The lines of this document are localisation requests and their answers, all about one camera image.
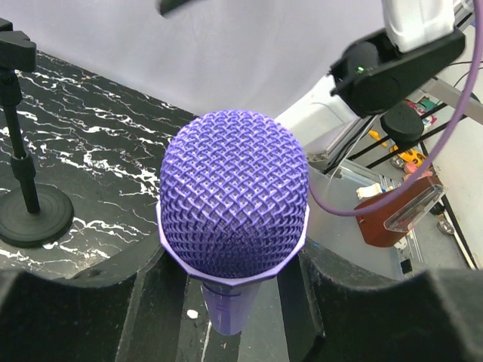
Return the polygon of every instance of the yellow tool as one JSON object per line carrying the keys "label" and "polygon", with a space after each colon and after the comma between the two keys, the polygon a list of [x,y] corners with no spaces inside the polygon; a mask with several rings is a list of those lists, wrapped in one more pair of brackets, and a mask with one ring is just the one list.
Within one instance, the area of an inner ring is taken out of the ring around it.
{"label": "yellow tool", "polygon": [[[374,138],[376,141],[379,141],[380,140],[379,132],[377,132],[376,130],[370,130],[369,131],[369,136],[371,136],[372,138]],[[387,143],[383,142],[382,144],[383,144],[384,147],[387,147]]]}
{"label": "yellow tool", "polygon": [[[393,146],[389,149],[389,151],[394,152],[397,149],[397,146]],[[423,164],[424,160],[426,160],[426,156],[421,152],[418,152],[416,149],[409,149],[406,152],[398,154],[398,156],[406,162],[414,162],[416,167],[419,167],[421,164]]]}

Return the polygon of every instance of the black marble table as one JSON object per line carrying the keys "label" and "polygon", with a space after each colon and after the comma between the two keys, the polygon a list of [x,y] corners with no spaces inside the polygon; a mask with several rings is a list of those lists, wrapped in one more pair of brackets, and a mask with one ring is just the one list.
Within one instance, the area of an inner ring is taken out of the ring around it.
{"label": "black marble table", "polygon": [[[156,230],[158,170],[171,137],[194,115],[76,66],[38,54],[37,71],[18,73],[20,125],[37,183],[72,200],[69,233],[39,249],[0,241],[0,268],[72,277]],[[0,121],[0,195],[18,187]]]}

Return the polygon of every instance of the stand base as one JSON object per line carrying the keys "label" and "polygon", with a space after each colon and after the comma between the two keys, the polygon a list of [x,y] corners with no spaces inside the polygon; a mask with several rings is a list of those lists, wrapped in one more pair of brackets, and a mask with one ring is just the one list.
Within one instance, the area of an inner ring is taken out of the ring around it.
{"label": "stand base", "polygon": [[74,207],[59,189],[37,185],[40,213],[27,212],[20,188],[0,198],[0,239],[15,247],[40,247],[70,229]]}

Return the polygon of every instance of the white backdrop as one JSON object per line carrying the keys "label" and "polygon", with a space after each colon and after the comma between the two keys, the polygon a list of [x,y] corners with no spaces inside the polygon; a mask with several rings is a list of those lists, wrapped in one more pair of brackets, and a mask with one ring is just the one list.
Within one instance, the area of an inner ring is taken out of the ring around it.
{"label": "white backdrop", "polygon": [[0,0],[0,17],[41,51],[196,114],[272,117],[383,26],[380,0],[204,0],[169,19],[155,0]]}

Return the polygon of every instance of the purple cable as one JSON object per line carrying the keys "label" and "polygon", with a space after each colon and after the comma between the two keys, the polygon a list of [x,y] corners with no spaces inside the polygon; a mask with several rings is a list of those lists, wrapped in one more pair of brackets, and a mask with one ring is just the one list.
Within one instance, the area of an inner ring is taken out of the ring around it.
{"label": "purple cable", "polygon": [[314,192],[313,184],[309,182],[310,193],[312,194],[312,197],[314,198],[316,204],[320,206],[321,209],[337,216],[361,216],[368,213],[373,213],[374,211],[379,210],[381,207],[385,207],[387,204],[393,202],[396,198],[401,196],[407,189],[411,187],[411,185],[413,185],[417,181],[417,179],[419,179],[423,172],[426,171],[436,159],[439,152],[443,149],[446,142],[449,140],[461,116],[465,112],[466,105],[469,102],[471,92],[473,90],[473,87],[475,86],[476,78],[478,77],[478,68],[481,62],[481,56],[483,54],[483,32],[480,30],[480,26],[483,26],[483,0],[474,0],[473,4],[475,5],[476,24],[475,46],[473,48],[473,57],[471,66],[469,68],[468,78],[461,94],[461,98],[458,101],[457,107],[453,113],[453,117],[451,117],[451,120],[449,121],[448,126],[445,129],[445,132],[443,132],[441,138],[436,143],[432,152],[428,155],[427,159],[424,161],[421,167],[419,167],[417,171],[411,177],[409,177],[406,182],[402,183],[402,185],[399,186],[396,190],[388,194],[380,201],[358,210],[338,210],[332,208],[317,196],[317,194]]}

